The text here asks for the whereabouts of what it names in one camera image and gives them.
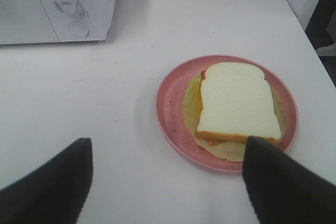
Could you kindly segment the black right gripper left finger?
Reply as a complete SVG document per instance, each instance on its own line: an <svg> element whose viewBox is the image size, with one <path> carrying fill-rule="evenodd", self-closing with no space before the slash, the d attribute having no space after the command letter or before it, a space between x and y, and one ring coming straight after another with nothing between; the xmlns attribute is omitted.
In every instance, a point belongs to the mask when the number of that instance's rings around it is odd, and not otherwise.
<svg viewBox="0 0 336 224"><path fill-rule="evenodd" d="M92 142L79 138L1 189L1 223L76 223L92 178Z"/></svg>

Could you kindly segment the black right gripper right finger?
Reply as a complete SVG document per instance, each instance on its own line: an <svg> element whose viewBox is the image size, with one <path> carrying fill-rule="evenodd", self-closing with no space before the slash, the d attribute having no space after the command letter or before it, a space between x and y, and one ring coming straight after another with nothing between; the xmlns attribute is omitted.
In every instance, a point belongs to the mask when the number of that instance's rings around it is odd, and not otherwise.
<svg viewBox="0 0 336 224"><path fill-rule="evenodd" d="M261 137L247 139L243 180L260 223L335 223L335 185Z"/></svg>

